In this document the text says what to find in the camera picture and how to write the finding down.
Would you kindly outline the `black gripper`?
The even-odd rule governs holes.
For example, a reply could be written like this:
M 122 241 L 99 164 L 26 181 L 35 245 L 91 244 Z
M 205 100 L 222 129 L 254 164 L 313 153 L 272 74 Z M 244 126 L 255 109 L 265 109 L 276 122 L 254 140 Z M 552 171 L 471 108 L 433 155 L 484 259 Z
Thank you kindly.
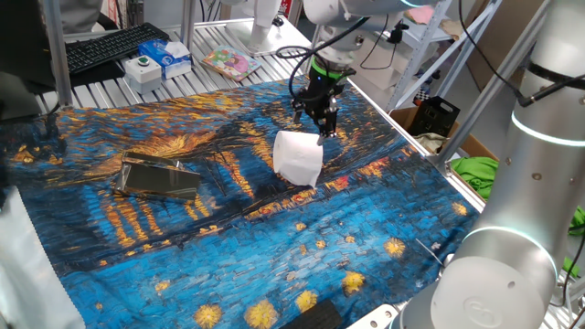
M 323 75 L 311 75 L 309 83 L 302 91 L 302 100 L 294 98 L 292 100 L 293 122 L 299 123 L 304 113 L 305 105 L 314 107 L 327 100 L 328 97 L 335 93 L 339 79 L 332 79 Z M 330 98 L 328 107 L 324 109 L 322 123 L 319 124 L 320 137 L 317 144 L 322 145 L 326 139 L 334 138 L 336 133 L 336 119 L 339 106 L 336 98 Z

